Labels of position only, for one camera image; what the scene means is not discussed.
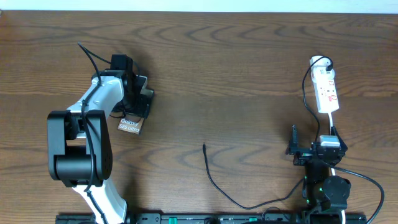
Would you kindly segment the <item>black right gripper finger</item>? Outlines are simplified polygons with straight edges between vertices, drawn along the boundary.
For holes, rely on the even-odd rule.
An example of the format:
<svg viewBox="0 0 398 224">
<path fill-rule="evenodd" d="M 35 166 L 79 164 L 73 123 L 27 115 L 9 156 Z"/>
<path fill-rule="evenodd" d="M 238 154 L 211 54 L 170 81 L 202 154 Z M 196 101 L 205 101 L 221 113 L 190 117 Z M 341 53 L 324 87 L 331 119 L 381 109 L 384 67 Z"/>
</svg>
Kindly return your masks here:
<svg viewBox="0 0 398 224">
<path fill-rule="evenodd" d="M 297 136 L 297 129 L 296 126 L 292 126 L 292 133 L 289 139 L 286 154 L 294 155 L 299 150 L 299 143 L 298 143 L 298 136 Z"/>
<path fill-rule="evenodd" d="M 331 128 L 330 128 L 330 134 L 332 135 L 332 136 L 336 136 L 337 138 L 338 138 L 338 140 L 339 140 L 339 142 L 340 142 L 340 146 L 346 146 L 346 144 L 345 144 L 345 142 L 343 141 L 343 139 L 340 137 L 340 135 L 338 134 L 338 131 L 336 130 L 336 127 L 335 126 L 332 126 Z"/>
</svg>

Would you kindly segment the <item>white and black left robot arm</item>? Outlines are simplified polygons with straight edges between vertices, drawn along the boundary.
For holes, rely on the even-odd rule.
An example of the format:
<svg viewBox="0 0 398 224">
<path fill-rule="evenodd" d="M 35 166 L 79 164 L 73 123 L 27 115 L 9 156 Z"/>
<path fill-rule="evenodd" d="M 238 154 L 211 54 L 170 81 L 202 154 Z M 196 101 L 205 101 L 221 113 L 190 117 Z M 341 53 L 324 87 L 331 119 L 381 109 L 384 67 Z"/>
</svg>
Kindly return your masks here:
<svg viewBox="0 0 398 224">
<path fill-rule="evenodd" d="M 86 93 L 66 110 L 47 116 L 49 174 L 80 194 L 92 213 L 57 215 L 56 223 L 134 223 L 127 202 L 111 179 L 113 153 L 107 118 L 147 119 L 154 91 L 134 73 L 134 61 L 114 54 L 110 67 L 96 70 Z"/>
</svg>

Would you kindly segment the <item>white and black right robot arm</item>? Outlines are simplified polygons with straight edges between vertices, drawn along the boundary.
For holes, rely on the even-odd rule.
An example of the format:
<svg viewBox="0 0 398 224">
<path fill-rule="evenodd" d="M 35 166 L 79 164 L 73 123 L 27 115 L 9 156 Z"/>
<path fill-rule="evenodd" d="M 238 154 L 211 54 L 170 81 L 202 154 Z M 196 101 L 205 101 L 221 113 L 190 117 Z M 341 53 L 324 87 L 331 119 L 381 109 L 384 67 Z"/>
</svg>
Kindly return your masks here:
<svg viewBox="0 0 398 224">
<path fill-rule="evenodd" d="M 303 198 L 308 208 L 300 212 L 302 223 L 343 223 L 342 212 L 347 209 L 351 190 L 348 179 L 330 173 L 348 150 L 335 128 L 330 135 L 321 135 L 310 147 L 300 147 L 297 129 L 287 146 L 287 154 L 293 155 L 293 165 L 305 168 Z"/>
</svg>

